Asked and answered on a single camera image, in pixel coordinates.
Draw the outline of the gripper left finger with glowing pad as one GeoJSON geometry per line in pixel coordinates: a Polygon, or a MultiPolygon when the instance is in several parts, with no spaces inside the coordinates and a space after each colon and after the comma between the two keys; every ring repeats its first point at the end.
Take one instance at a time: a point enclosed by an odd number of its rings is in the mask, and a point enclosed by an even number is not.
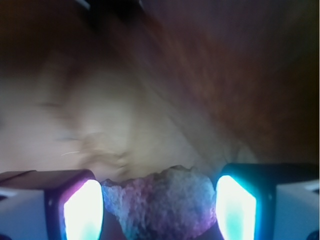
{"type": "Polygon", "coordinates": [[[98,240],[102,228],[102,187],[91,170],[1,173],[2,240],[98,240]]]}

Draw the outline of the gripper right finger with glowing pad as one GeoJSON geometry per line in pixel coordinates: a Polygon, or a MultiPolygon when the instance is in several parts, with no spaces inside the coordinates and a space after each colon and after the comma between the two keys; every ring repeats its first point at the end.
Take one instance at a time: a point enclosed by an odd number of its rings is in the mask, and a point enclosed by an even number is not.
{"type": "Polygon", "coordinates": [[[317,240],[320,169],[314,163],[229,163],[215,185],[225,240],[317,240]]]}

